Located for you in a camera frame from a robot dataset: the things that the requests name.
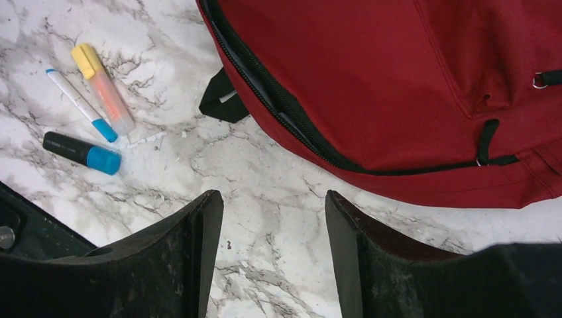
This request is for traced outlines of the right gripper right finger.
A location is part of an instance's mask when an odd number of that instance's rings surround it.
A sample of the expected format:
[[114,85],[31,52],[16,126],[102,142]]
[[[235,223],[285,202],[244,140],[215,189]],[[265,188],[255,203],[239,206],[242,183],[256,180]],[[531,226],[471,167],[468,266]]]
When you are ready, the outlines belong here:
[[560,317],[561,245],[462,255],[412,239],[336,191],[325,216],[344,317]]

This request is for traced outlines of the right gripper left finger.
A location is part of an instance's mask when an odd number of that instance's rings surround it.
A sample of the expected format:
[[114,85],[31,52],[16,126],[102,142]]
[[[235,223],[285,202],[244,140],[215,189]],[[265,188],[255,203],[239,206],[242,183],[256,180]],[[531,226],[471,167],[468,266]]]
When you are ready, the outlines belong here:
[[2,317],[205,317],[223,219],[217,190],[79,256],[1,257]]

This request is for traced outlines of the red backpack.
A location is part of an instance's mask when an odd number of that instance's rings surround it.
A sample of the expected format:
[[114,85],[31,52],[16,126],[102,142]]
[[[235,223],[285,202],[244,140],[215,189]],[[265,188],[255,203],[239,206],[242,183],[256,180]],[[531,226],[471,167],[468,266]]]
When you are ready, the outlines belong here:
[[199,1],[200,103],[369,192],[438,207],[561,195],[560,1]]

